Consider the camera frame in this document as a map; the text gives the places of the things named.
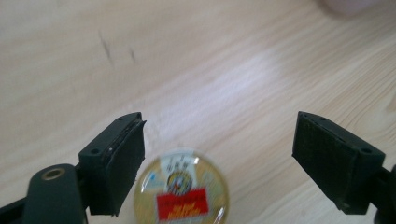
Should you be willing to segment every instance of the wooden table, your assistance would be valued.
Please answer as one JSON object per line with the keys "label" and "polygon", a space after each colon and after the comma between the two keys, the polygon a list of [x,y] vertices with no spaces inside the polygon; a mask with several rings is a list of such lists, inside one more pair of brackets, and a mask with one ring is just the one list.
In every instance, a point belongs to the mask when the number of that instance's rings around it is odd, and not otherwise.
{"label": "wooden table", "polygon": [[[291,157],[297,112],[396,163],[396,6],[343,18],[317,1],[0,1],[0,206],[77,164],[141,111],[146,157],[193,147],[224,173],[227,223],[373,223],[338,211]],[[133,194],[118,218],[134,223]]]}

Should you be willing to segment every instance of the pink object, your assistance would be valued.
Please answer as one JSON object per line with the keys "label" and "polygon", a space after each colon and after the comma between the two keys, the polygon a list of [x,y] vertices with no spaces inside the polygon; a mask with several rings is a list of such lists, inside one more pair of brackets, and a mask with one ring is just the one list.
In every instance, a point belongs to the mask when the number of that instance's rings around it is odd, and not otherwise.
{"label": "pink object", "polygon": [[354,15],[381,0],[324,0],[336,12]]}

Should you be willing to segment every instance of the circular container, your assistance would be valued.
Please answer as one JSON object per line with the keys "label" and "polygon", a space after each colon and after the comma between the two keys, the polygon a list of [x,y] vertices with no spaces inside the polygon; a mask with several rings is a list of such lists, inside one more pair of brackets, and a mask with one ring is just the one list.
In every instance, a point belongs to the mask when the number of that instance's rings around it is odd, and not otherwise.
{"label": "circular container", "polygon": [[225,223],[226,182],[219,170],[184,148],[153,161],[134,190],[138,223]]}

